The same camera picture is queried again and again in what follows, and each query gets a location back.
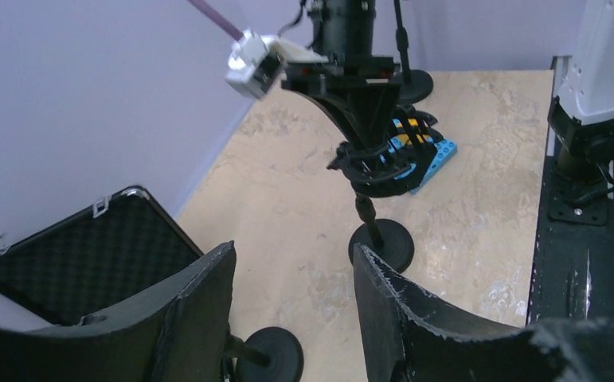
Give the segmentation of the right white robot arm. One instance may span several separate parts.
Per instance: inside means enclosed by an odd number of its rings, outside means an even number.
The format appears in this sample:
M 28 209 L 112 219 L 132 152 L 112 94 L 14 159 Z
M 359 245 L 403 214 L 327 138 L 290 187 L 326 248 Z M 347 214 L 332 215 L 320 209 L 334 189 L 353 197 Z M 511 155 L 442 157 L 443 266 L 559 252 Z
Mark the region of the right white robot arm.
M 356 1 L 324 1 L 309 15 L 325 61 L 289 64 L 281 86 L 315 103 L 344 134 L 345 163 L 376 154 L 393 113 L 409 103 L 393 61 L 371 53 L 373 12 Z M 593 182 L 614 161 L 614 1 L 587 3 L 548 121 L 563 147 L 557 166 L 565 177 Z

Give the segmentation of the black shock mount round stand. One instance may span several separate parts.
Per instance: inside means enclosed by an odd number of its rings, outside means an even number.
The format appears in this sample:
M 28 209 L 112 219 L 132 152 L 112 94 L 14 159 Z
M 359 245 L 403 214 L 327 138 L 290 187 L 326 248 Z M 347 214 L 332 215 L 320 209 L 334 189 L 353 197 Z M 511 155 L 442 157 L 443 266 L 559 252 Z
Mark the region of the black shock mount round stand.
M 401 115 L 423 118 L 430 116 L 412 104 L 399 106 L 392 119 Z M 350 237 L 348 256 L 353 260 L 354 247 L 357 244 L 365 244 L 392 269 L 402 273 L 411 265 L 416 254 L 416 245 L 412 230 L 405 225 L 405 218 L 393 213 L 391 205 L 408 192 L 391 197 L 370 196 L 370 187 L 363 182 L 363 175 L 368 173 L 375 163 L 371 158 L 373 149 L 357 150 L 352 143 L 341 142 L 336 148 L 334 159 L 328 165 L 330 170 L 341 171 L 350 183 L 354 192 L 354 208 L 361 221 L 361 225 Z

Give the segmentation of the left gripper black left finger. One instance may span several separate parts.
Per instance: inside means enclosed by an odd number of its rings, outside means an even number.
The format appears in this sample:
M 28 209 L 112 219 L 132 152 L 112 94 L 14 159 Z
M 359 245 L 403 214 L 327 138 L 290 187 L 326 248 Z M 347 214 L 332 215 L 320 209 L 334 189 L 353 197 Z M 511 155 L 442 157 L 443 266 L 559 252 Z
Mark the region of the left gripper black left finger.
M 0 329 L 0 381 L 216 381 L 228 332 L 233 242 L 88 324 Z

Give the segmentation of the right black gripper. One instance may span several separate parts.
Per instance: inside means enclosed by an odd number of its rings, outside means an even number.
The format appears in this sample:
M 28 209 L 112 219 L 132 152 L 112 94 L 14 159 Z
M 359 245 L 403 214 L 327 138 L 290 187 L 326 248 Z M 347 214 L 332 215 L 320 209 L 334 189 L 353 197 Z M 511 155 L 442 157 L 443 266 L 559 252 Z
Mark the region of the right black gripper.
M 375 1 L 309 1 L 306 15 L 312 40 L 306 49 L 325 59 L 290 61 L 281 88 L 315 104 L 357 150 L 377 148 L 387 139 L 401 86 L 387 80 L 395 72 L 392 57 L 373 54 Z

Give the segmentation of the black round base clip stand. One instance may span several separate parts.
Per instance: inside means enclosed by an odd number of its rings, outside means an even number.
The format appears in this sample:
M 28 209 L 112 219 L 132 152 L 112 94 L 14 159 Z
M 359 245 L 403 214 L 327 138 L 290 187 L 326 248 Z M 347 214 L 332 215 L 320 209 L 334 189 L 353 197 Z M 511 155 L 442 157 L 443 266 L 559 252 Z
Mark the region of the black round base clip stand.
M 292 332 L 278 326 L 260 329 L 245 341 L 229 333 L 224 356 L 227 362 L 236 361 L 228 381 L 299 382 L 303 375 L 302 345 Z

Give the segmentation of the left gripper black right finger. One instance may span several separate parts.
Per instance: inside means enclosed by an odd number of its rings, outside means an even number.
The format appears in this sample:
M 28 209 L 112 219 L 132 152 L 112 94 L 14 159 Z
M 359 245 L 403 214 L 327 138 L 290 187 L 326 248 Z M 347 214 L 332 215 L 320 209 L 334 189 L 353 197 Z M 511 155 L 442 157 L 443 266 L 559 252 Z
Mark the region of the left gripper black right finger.
M 516 327 L 446 302 L 366 245 L 353 269 L 370 381 L 614 381 L 614 318 Z

